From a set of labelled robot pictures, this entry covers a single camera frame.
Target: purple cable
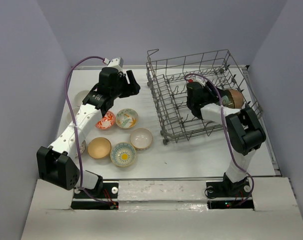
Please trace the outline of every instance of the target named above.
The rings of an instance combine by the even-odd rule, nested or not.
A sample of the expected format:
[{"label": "purple cable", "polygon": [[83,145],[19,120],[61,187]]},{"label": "purple cable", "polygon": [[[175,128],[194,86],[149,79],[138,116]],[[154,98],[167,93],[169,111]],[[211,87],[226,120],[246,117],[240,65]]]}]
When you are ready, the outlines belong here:
[{"label": "purple cable", "polygon": [[228,145],[228,148],[229,148],[229,152],[230,152],[230,156],[231,156],[232,162],[233,162],[233,164],[235,164],[235,166],[236,166],[239,170],[241,170],[243,173],[246,173],[246,174],[248,175],[248,177],[250,177],[250,179],[251,179],[252,186],[251,186],[251,189],[250,189],[250,191],[249,191],[249,193],[248,193],[248,196],[247,196],[244,200],[242,200],[241,202],[237,203],[237,204],[236,204],[235,206],[233,206],[233,207],[240,206],[240,205],[242,205],[244,202],[246,202],[246,201],[251,197],[251,195],[252,195],[252,193],[253,193],[253,190],[254,190],[254,178],[253,178],[252,175],[250,175],[245,169],[243,169],[242,167],[240,167],[240,166],[237,164],[236,160],[235,160],[235,157],[234,157],[234,154],[233,154],[233,149],[232,149],[232,144],[231,144],[231,141],[230,141],[229,136],[228,136],[228,133],[227,133],[227,127],[226,127],[226,122],[225,122],[225,117],[224,117],[224,110],[223,110],[223,101],[222,101],[222,97],[221,97],[221,95],[220,95],[220,93],[219,93],[217,87],[216,87],[216,86],[213,84],[213,82],[212,82],[211,80],[209,80],[207,77],[205,77],[205,76],[203,76],[203,75],[201,75],[201,74],[198,74],[198,73],[189,73],[189,74],[185,75],[184,79],[185,79],[186,81],[188,81],[187,77],[190,77],[190,76],[198,76],[198,77],[201,77],[201,78],[205,79],[206,81],[208,81],[208,82],[213,86],[213,88],[214,88],[214,90],[215,90],[215,92],[216,92],[216,94],[217,94],[217,96],[218,96],[218,98],[219,98],[219,105],[222,106],[222,107],[220,108],[221,123],[222,123],[223,132],[224,132],[225,137],[226,137],[226,141],[227,141],[227,145]]},{"label": "purple cable", "polygon": [[80,60],[79,62],[77,62],[69,71],[69,73],[67,74],[67,77],[65,79],[65,86],[64,86],[64,91],[65,91],[65,98],[66,98],[66,102],[67,102],[67,105],[68,105],[68,108],[69,108],[69,111],[70,111],[70,115],[71,115],[71,118],[72,118],[72,122],[74,124],[74,131],[75,131],[75,141],[76,141],[76,148],[77,148],[77,155],[78,155],[78,160],[79,160],[79,170],[80,170],[80,187],[79,189],[83,190],[85,194],[87,194],[88,197],[90,197],[91,199],[94,199],[95,201],[97,202],[101,202],[101,203],[108,203],[106,201],[102,201],[102,200],[99,200],[93,196],[91,196],[84,188],[83,188],[83,161],[82,161],[82,156],[81,156],[81,150],[80,150],[80,143],[79,143],[79,138],[78,138],[78,130],[77,130],[77,124],[76,124],[76,119],[75,119],[75,116],[74,116],[74,113],[73,113],[73,108],[72,108],[72,105],[71,105],[71,101],[68,97],[68,93],[67,93],[67,89],[68,89],[68,82],[70,81],[70,78],[72,76],[72,72],[73,70],[81,63],[83,63],[84,61],[88,60],[88,59],[100,59],[102,61],[105,61],[105,58],[103,57],[100,57],[100,56],[88,56],[88,57],[85,57],[84,59]]}]

